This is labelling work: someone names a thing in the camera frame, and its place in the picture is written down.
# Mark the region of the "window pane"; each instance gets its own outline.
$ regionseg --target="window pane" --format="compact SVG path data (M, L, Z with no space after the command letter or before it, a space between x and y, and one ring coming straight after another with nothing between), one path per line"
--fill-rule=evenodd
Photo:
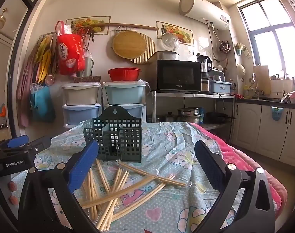
M292 78L295 76L295 28L291 26L276 29L276 33L284 56L286 72Z
M261 6L258 3L242 9L249 31L270 26Z
M290 23L291 19L279 0L265 0L261 5L271 25Z
M282 70L282 64L273 32L255 35L255 41L259 51L261 65L268 66L270 76L279 74Z

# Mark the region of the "blue gripper pad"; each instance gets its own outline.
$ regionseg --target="blue gripper pad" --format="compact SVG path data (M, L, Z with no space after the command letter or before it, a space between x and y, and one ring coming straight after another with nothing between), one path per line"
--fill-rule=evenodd
M79 189L98 155L98 143L92 141L82 151L82 155L77 160L69 173L68 188L71 193Z
M206 144L199 140L195 144L195 156L206 174L213 189L223 190L224 171L226 163L220 155L212 153Z
M27 135L23 135L20 137L12 138L7 142L8 148L15 148L21 145L29 143L29 137Z

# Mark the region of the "microwave door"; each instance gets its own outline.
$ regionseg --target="microwave door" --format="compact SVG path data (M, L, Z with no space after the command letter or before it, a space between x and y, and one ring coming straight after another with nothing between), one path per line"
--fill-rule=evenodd
M197 62L160 60L157 64L157 89L201 91L201 68Z

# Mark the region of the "pink heart print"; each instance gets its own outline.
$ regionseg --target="pink heart print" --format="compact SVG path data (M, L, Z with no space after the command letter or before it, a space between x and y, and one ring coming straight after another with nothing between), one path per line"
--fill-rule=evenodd
M148 209L145 214L152 222L157 222L161 217L161 208Z

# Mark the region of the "window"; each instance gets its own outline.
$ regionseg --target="window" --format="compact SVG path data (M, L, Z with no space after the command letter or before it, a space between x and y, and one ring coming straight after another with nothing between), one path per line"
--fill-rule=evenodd
M257 0L240 7L256 65L268 65L269 75L295 76L295 27L279 0Z

